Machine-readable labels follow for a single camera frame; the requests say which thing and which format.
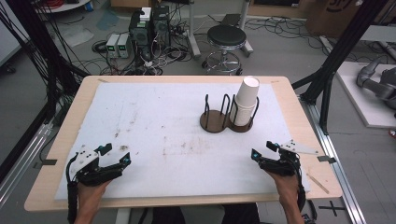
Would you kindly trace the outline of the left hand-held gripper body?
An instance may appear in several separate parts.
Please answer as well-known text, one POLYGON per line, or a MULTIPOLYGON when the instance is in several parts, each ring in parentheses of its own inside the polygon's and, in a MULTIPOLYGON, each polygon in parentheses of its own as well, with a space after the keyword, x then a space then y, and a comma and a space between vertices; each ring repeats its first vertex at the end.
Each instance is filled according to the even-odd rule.
POLYGON ((109 180, 105 177, 106 167, 99 165, 100 154, 95 149, 81 149, 74 160, 72 175, 85 186, 98 186, 109 180))

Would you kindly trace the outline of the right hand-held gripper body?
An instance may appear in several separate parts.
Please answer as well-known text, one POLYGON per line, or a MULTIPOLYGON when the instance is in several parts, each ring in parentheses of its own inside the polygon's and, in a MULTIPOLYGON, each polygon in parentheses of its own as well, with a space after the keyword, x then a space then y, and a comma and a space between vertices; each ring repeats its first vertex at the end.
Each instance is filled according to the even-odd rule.
POLYGON ((278 160, 264 158, 259 163, 259 167, 266 172, 270 172, 282 176, 293 176, 300 173, 300 154, 318 155, 318 151, 311 147, 307 147, 294 140, 279 144, 278 160))

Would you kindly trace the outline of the stack of white paper cups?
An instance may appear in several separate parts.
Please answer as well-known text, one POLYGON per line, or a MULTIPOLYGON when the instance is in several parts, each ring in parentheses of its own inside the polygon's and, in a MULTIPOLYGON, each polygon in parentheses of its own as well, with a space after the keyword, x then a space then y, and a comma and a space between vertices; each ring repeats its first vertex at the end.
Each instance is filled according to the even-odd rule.
POLYGON ((231 122, 236 126, 245 126, 249 123, 256 98, 260 88, 260 81, 256 77, 244 77, 238 93, 233 98, 233 108, 230 114, 231 122))

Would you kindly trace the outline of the black wire cup holder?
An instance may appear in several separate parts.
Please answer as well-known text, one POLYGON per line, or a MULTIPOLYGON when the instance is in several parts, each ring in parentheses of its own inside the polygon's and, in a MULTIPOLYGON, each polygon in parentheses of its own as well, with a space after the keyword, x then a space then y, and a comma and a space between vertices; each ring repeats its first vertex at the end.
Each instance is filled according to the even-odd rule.
POLYGON ((205 110, 200 117, 201 127, 209 133, 221 133, 226 128, 237 133, 246 133, 252 126, 260 106, 260 99, 256 98, 253 106, 241 106, 236 96, 224 94, 220 110, 211 109, 209 95, 205 96, 205 110))

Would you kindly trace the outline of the person's right hand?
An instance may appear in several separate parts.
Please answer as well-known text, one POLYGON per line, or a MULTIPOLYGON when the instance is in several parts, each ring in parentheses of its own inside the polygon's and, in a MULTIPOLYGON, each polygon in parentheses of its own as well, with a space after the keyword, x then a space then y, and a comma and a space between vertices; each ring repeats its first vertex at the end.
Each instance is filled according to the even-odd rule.
POLYGON ((279 201, 282 205, 297 203, 299 187, 296 175, 282 176, 270 173, 269 176, 271 176, 276 183, 279 201))

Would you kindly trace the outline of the person's left hand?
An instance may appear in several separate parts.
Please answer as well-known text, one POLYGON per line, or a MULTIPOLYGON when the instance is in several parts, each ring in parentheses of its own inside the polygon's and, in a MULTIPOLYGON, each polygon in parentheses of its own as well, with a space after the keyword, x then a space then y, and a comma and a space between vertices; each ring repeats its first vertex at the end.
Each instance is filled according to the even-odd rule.
POLYGON ((98 207, 102 200, 106 187, 109 181, 98 186, 85 186, 82 183, 78 184, 78 206, 82 207, 98 207))

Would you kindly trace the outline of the thin wooden stick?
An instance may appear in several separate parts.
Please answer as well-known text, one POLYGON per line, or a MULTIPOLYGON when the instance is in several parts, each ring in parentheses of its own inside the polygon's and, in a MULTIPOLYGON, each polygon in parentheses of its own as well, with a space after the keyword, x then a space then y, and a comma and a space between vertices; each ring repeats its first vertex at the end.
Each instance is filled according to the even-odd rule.
POLYGON ((311 174, 306 174, 318 187, 320 187, 325 193, 329 194, 329 190, 324 187, 316 178, 314 178, 311 174))

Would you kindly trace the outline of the person's legs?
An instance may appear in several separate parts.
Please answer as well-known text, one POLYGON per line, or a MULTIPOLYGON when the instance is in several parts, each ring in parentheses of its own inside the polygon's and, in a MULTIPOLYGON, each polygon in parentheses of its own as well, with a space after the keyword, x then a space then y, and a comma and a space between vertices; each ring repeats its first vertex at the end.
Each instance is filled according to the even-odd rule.
MULTIPOLYGON (((255 203, 224 204, 221 224, 260 224, 255 203)), ((151 224, 186 224, 179 206, 154 207, 151 224)))

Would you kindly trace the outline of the white foam mat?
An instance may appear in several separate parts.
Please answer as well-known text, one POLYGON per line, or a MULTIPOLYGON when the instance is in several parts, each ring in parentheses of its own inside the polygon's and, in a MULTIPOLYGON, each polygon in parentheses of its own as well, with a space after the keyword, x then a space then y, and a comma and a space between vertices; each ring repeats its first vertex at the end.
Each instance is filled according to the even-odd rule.
POLYGON ((246 133, 208 133, 199 118, 219 110, 233 83, 102 83, 70 152, 110 144, 102 166, 130 155, 131 164, 113 180, 106 197, 161 198, 276 192, 274 180, 250 158, 252 150, 277 158, 269 141, 291 139, 275 88, 259 88, 260 105, 246 133))

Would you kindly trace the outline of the white platform board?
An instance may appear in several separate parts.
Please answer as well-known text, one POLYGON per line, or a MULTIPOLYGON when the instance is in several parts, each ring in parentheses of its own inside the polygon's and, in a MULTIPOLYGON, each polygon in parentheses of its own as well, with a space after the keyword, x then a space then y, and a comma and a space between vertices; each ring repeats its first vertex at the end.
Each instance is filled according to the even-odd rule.
POLYGON ((396 129, 396 110, 386 106, 373 92, 356 84, 359 71, 366 65, 344 62, 337 71, 337 77, 366 127, 396 129))

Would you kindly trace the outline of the grey power supply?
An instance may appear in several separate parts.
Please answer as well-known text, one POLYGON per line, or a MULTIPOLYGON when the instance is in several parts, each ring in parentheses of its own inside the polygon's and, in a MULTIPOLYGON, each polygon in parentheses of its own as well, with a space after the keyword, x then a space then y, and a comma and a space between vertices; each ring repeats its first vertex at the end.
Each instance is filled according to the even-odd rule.
POLYGON ((128 34, 121 34, 118 40, 118 49, 121 58, 128 58, 131 54, 131 41, 128 34))
POLYGON ((118 40, 120 36, 119 35, 111 35, 110 38, 106 42, 106 50, 107 54, 110 58, 119 58, 120 54, 118 51, 118 40))

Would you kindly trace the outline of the black computer tower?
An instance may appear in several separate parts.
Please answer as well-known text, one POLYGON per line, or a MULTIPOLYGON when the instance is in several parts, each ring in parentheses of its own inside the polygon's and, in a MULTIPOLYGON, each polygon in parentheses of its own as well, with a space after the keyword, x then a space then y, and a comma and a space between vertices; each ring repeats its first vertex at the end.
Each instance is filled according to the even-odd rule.
POLYGON ((152 14, 157 44, 164 48, 170 46, 169 12, 169 6, 158 6, 152 14))
POLYGON ((148 46, 152 41, 152 23, 151 21, 142 20, 142 10, 133 13, 129 25, 129 33, 132 40, 137 46, 148 46))

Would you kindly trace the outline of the cardboard box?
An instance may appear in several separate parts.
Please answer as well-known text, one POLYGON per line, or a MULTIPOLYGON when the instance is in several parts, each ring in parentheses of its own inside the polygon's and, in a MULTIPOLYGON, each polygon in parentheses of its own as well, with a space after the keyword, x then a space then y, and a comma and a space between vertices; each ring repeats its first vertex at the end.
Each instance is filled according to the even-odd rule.
POLYGON ((366 0, 316 0, 308 12, 305 28, 311 35, 340 37, 349 24, 362 22, 372 12, 372 7, 360 12, 366 0))

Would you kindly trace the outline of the aluminium rail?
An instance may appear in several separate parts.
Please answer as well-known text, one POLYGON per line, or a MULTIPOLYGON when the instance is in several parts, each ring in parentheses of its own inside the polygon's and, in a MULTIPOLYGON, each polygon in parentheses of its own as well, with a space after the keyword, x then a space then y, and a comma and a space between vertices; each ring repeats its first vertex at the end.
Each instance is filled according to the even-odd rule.
POLYGON ((0 209, 6 204, 12 191, 35 159, 39 150, 43 148, 53 130, 53 124, 41 124, 37 131, 29 138, 27 145, 22 148, 21 155, 11 167, 4 181, 0 184, 0 209))
POLYGON ((367 224, 365 217, 361 211, 359 203, 354 195, 353 189, 347 180, 347 175, 344 171, 342 163, 339 160, 335 147, 329 135, 327 135, 319 126, 319 111, 315 105, 309 105, 301 101, 301 105, 305 114, 311 122, 311 126, 317 136, 317 139, 322 147, 324 155, 330 159, 334 159, 330 163, 335 177, 340 185, 342 191, 342 201, 346 209, 347 216, 351 224, 367 224))

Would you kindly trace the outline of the black frame post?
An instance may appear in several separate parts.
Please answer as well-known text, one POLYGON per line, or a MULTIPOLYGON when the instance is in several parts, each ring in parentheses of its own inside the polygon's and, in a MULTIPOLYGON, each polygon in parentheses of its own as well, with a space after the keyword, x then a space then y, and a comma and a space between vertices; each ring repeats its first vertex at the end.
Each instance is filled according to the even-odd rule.
POLYGON ((300 97, 309 105, 314 105, 318 97, 322 95, 318 124, 326 135, 328 135, 332 80, 339 67, 387 2, 388 0, 363 0, 359 10, 341 34, 322 66, 315 73, 291 84, 294 90, 308 84, 307 90, 300 97))
POLYGON ((46 121, 50 121, 55 116, 59 99, 61 97, 74 97, 80 86, 78 78, 87 77, 89 74, 77 68, 62 56, 30 0, 6 0, 6 2, 39 52, 39 55, 35 56, 32 48, 21 39, 13 28, 8 27, 8 30, 20 42, 46 84, 45 115, 46 121))

